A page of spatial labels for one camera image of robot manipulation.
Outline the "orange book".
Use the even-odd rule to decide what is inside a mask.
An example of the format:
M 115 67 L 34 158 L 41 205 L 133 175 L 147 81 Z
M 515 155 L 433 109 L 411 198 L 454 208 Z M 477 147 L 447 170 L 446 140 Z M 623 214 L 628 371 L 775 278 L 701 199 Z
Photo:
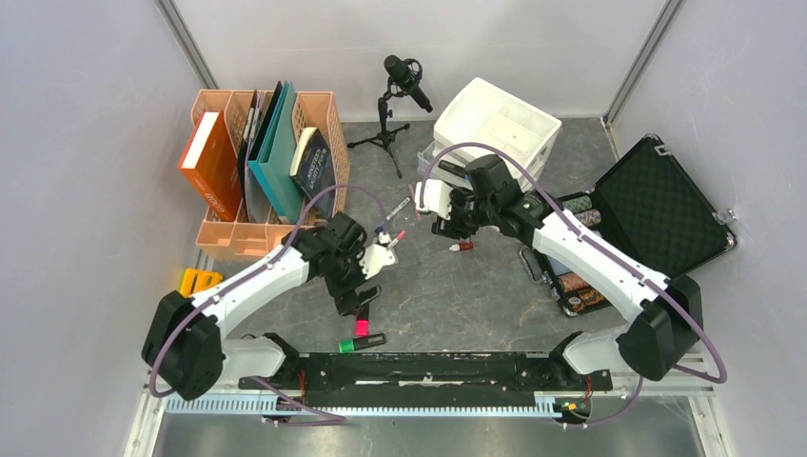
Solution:
M 222 111 L 202 114 L 177 169 L 220 220 L 233 222 L 236 219 L 242 191 L 236 152 Z

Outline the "blue highlighter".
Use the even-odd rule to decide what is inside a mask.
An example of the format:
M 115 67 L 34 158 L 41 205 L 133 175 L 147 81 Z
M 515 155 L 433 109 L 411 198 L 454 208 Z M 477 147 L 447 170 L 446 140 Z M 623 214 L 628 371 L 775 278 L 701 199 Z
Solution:
M 448 162 L 445 160 L 441 160 L 438 164 L 438 168 L 446 171 L 454 176 L 459 177 L 460 179 L 466 178 L 466 173 L 464 167 L 454 164 L 452 162 Z

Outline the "dark blue hardcover book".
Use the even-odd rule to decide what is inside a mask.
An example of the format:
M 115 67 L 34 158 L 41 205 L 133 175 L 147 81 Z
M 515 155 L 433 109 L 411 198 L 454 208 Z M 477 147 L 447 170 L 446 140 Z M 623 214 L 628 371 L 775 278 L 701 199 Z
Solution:
M 289 176 L 309 200 L 336 184 L 332 151 L 318 128 L 302 130 Z

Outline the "white plastic drawer unit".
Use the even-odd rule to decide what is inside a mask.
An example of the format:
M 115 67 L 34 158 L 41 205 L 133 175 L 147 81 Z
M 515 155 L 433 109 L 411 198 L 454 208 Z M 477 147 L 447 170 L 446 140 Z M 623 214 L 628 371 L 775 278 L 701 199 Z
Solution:
M 561 126 L 560 119 L 476 77 L 437 120 L 432 143 L 418 154 L 418 173 L 443 149 L 475 142 L 507 153 L 539 179 Z

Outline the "peach plastic file organizer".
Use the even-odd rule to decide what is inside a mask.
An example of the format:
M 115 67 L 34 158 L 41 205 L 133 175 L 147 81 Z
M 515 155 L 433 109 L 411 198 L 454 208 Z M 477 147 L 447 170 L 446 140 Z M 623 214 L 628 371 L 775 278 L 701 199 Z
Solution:
M 232 221 L 208 209 L 196 245 L 215 260 L 257 260 L 291 232 L 295 223 L 312 227 L 325 221 L 305 211 L 306 196 L 290 177 L 291 159 L 305 128 L 317 129 L 332 152 L 335 179 L 349 179 L 344 131 L 332 91 L 297 91 L 289 82 L 273 90 L 203 89 L 191 110 L 192 121 L 207 112 L 223 114 L 240 159 L 242 201 Z

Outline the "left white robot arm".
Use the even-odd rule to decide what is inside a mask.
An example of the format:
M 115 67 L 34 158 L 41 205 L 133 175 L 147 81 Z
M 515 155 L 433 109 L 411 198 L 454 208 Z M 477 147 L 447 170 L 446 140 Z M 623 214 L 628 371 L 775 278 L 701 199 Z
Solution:
M 321 278 L 338 313 L 350 315 L 380 295 L 362 286 L 398 256 L 387 233 L 369 242 L 362 225 L 339 212 L 325 225 L 296 228 L 262 259 L 211 288 L 188 297 L 174 290 L 155 309 L 141 350 L 154 397 L 172 393 L 195 400 L 222 380 L 266 378 L 289 387 L 299 363 L 280 342 L 260 337 L 229 343 L 244 320 L 287 291 Z

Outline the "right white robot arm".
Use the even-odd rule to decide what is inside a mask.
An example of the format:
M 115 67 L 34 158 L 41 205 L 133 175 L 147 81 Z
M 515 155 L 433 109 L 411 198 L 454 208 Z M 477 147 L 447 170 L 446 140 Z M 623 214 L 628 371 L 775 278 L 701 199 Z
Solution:
M 670 279 L 595 235 L 545 190 L 521 189 L 505 157 L 488 154 L 466 169 L 472 190 L 424 178 L 415 190 L 417 209 L 438 216 L 433 231 L 465 238 L 481 227 L 552 257 L 588 283 L 620 313 L 621 326 L 580 332 L 559 344 L 549 364 L 552 381 L 573 388 L 587 374 L 627 368 L 659 381 L 696 343 L 702 328 L 699 285 L 687 276 Z

